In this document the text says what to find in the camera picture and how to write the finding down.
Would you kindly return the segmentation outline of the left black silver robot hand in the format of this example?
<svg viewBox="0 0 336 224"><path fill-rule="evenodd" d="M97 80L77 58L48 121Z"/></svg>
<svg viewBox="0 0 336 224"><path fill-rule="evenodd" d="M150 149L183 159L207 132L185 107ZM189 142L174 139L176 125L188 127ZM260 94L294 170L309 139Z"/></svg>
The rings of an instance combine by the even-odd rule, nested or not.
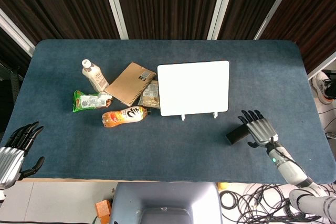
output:
<svg viewBox="0 0 336 224"><path fill-rule="evenodd" d="M31 169L22 170L23 162L37 135L44 129L38 122L18 128L1 147L1 192L12 187L16 181L36 174L45 158L38 159Z"/></svg>

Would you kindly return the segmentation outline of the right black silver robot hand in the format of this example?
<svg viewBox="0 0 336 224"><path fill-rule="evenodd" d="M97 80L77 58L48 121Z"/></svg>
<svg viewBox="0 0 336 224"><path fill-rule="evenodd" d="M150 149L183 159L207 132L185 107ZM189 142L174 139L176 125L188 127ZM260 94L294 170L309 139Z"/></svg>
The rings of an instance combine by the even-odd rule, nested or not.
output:
<svg viewBox="0 0 336 224"><path fill-rule="evenodd" d="M254 139L254 142L248 142L250 147L267 147L268 144L274 144L278 141L277 132L260 111L241 110L241 112L243 116L240 115L238 118L247 127Z"/></svg>

